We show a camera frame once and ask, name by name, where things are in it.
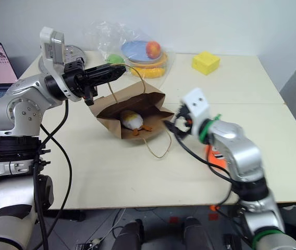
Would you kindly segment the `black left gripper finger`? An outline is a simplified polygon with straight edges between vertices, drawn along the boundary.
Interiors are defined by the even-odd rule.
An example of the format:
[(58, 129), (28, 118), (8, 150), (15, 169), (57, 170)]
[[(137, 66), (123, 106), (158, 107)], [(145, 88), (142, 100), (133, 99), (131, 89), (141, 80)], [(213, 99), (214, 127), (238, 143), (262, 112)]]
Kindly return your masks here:
[(125, 66), (111, 64), (103, 64), (85, 70), (87, 76), (122, 76), (125, 72)]
[(119, 79), (123, 73), (121, 72), (107, 72), (107, 73), (92, 73), (87, 75), (87, 86), (93, 88), (95, 86), (105, 84)]

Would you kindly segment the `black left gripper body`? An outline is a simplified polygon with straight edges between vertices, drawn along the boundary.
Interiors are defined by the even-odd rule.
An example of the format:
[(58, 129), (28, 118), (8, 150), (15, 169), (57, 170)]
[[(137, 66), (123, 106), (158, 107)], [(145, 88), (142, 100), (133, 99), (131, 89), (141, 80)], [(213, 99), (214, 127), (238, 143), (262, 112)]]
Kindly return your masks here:
[(83, 98), (87, 106), (94, 105), (94, 97), (98, 95), (95, 85), (96, 73), (85, 70), (84, 60), (78, 57), (65, 64), (63, 80), (67, 88), (77, 97)]

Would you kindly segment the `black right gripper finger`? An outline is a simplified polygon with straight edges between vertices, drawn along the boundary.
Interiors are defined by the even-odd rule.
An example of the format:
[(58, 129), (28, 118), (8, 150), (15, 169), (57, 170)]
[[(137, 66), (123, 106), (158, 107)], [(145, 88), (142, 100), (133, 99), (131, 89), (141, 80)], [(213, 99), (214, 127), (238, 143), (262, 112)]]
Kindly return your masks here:
[(176, 137), (179, 137), (179, 138), (183, 138), (184, 137), (184, 131), (180, 130), (179, 128), (177, 128), (175, 126), (175, 124), (171, 121), (168, 121), (168, 120), (164, 120), (163, 121), (165, 127)]
[(186, 117), (189, 113), (189, 110), (188, 110), (188, 107), (186, 104), (182, 104), (179, 109), (178, 109), (178, 112), (176, 114), (176, 118), (179, 118), (179, 117)]

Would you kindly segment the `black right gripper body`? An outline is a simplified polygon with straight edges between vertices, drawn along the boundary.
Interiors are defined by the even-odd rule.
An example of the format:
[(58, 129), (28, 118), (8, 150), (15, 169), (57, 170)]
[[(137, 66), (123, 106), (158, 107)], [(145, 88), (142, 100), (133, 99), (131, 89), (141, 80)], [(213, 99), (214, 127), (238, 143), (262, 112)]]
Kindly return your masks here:
[(178, 121), (180, 118), (183, 118), (184, 119), (183, 125), (186, 128), (186, 130), (182, 130), (182, 131), (184, 131), (184, 137), (187, 137), (188, 135), (191, 134), (191, 132), (192, 132), (192, 125), (193, 125), (192, 118), (190, 117), (190, 111), (189, 111), (189, 113), (188, 113), (188, 115), (186, 117), (176, 118), (176, 121)]

